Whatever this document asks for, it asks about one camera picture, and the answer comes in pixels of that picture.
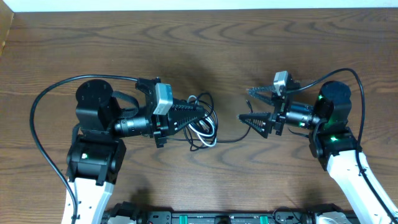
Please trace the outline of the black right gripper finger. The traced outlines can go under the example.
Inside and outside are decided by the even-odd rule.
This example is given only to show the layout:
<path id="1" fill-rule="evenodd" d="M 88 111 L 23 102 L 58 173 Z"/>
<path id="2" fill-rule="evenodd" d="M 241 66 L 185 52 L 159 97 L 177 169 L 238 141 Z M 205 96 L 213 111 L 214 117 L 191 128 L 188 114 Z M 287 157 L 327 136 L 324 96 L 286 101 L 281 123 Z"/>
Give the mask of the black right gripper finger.
<path id="1" fill-rule="evenodd" d="M 265 92 L 275 93 L 274 86 L 258 86 L 258 87 L 252 87 L 250 89 L 247 89 L 247 93 L 250 96 L 252 96 L 258 100 L 261 100 L 270 106 L 274 106 L 274 102 L 272 101 L 272 99 L 269 96 L 262 95 L 262 93 L 265 93 Z"/>
<path id="2" fill-rule="evenodd" d="M 263 138 L 268 138 L 268 135 L 271 131 L 270 121 L 271 113 L 263 112 L 263 113 L 248 113 L 248 114 L 239 114 L 238 119 L 248 125 L 250 128 L 259 133 Z"/>

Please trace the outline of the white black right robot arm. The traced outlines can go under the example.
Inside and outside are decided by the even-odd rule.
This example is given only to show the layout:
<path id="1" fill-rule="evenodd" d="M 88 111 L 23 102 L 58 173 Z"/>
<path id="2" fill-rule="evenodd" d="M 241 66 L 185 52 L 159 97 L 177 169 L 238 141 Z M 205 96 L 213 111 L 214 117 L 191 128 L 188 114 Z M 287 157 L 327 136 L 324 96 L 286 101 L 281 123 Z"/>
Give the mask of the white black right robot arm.
<path id="1" fill-rule="evenodd" d="M 293 96 L 311 88 L 300 86 L 287 71 L 277 72 L 271 86 L 248 90 L 248 94 L 274 107 L 273 112 L 240 114 L 240 122 L 262 137 L 281 135 L 285 125 L 309 130 L 306 137 L 312 156 L 338 184 L 360 223 L 397 223 L 397 207 L 374 176 L 363 149 L 362 136 L 348 127 L 351 90 L 326 76 L 314 105 L 299 103 Z"/>

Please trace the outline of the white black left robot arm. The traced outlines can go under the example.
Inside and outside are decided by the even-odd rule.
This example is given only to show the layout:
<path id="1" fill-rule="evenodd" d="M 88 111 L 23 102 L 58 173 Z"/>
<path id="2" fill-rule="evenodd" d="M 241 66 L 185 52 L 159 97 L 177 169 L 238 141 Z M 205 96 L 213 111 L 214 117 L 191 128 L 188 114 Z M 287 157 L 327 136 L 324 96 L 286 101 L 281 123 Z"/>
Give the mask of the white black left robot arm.
<path id="1" fill-rule="evenodd" d="M 62 223 L 101 223 L 126 153 L 123 138 L 149 136 L 163 147 L 172 136 L 205 117 L 202 106 L 173 97 L 159 78 L 138 78 L 145 106 L 115 91 L 101 79 L 84 82 L 76 91 L 78 126 L 67 155 L 68 185 Z"/>

